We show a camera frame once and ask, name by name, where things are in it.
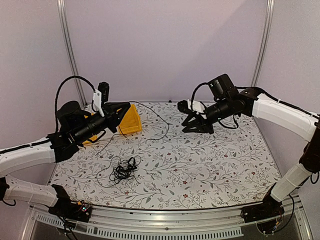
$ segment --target tangled black wire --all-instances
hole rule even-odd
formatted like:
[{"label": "tangled black wire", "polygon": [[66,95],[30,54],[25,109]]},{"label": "tangled black wire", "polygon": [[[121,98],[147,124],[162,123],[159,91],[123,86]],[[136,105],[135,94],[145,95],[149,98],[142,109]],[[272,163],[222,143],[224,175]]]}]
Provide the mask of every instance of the tangled black wire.
[{"label": "tangled black wire", "polygon": [[[139,163],[136,162],[136,157],[140,158]],[[110,185],[110,186],[104,186],[100,183],[99,181],[99,177],[101,177],[101,172],[107,170],[110,168],[113,159],[115,158],[119,158],[119,162],[117,164],[116,167],[113,168],[112,173],[109,176],[109,182],[113,182],[114,184]],[[130,157],[129,160],[121,160],[121,158],[119,156],[114,156],[108,167],[103,168],[102,170],[100,170],[95,178],[96,181],[98,182],[98,184],[103,187],[103,188],[111,188],[115,185],[117,185],[118,183],[121,182],[121,180],[132,180],[135,179],[136,182],[139,184],[138,180],[135,177],[135,171],[138,168],[138,165],[141,163],[141,157],[139,155],[135,156],[135,157]]]}]

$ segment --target table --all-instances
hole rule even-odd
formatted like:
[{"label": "table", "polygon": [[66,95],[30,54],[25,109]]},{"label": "table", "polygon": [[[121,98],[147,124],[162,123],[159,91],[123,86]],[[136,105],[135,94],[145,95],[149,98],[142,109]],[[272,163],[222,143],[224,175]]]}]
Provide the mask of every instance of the table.
[{"label": "table", "polygon": [[[211,135],[183,133],[181,123],[186,115],[176,103],[143,104],[168,122],[163,139],[151,140],[162,137],[167,124],[137,104],[142,132],[113,139],[110,133],[96,144],[81,147],[71,159],[57,164],[50,183],[63,186],[73,200],[84,199],[96,206],[186,210],[257,202],[280,179],[251,117],[237,117],[238,129],[216,123]],[[231,126],[233,120],[223,123]],[[115,156],[123,160],[134,156],[139,160],[140,156],[141,162],[136,179],[109,187],[113,184],[109,176],[118,162]]]}]

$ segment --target black bracket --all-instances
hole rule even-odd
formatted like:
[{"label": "black bracket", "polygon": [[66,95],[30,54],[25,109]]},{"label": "black bracket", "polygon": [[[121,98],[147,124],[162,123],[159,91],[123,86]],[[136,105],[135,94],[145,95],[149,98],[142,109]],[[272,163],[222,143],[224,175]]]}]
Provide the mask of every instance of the black bracket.
[{"label": "black bracket", "polygon": [[52,207],[49,207],[49,213],[61,218],[72,219],[80,222],[88,223],[92,213],[91,205],[82,209],[82,205],[71,202],[66,190],[60,186],[53,184],[52,187],[56,191],[58,201]]},{"label": "black bracket", "polygon": [[213,125],[208,123],[208,121],[204,119],[201,114],[198,114],[196,111],[191,111],[188,108],[188,102],[186,100],[178,102],[177,107],[181,113],[188,115],[181,124],[184,126],[184,129],[182,129],[184,133],[214,133]]}]

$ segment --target black joint housing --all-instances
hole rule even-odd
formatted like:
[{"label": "black joint housing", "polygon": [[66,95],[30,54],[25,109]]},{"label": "black joint housing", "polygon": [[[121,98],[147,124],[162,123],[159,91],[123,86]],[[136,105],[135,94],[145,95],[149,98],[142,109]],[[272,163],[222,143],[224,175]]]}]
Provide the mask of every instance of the black joint housing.
[{"label": "black joint housing", "polygon": [[7,189],[9,189],[10,186],[6,182],[6,178],[2,177],[0,178],[0,201],[2,201],[5,197]]}]

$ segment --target yellow plastic block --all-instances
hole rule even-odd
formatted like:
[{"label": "yellow plastic block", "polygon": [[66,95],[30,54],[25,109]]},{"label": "yellow plastic block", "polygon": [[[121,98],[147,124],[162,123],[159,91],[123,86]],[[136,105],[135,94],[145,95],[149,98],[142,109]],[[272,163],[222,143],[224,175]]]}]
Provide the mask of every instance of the yellow plastic block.
[{"label": "yellow plastic block", "polygon": [[140,116],[134,104],[131,104],[131,107],[124,115],[118,128],[119,133],[122,134],[132,134],[142,131]]}]

